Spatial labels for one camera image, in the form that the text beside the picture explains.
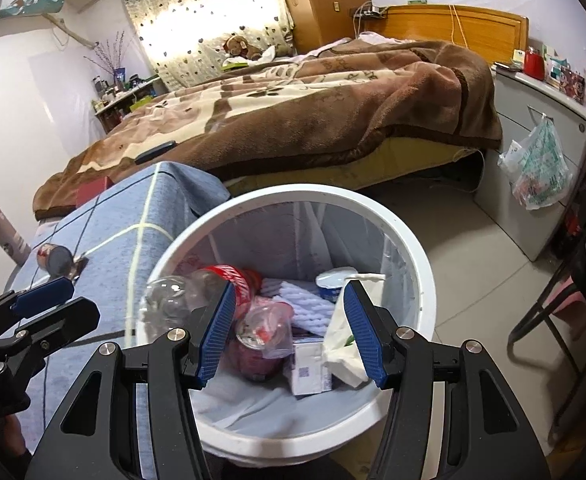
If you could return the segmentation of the person's left hand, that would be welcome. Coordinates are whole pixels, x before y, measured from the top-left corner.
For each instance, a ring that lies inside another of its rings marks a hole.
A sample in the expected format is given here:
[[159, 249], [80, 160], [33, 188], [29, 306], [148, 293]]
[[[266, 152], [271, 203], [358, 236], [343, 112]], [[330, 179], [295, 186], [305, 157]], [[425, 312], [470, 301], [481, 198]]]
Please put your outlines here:
[[0, 419], [0, 456], [22, 457], [28, 454], [28, 448], [22, 434], [20, 420], [16, 414]]

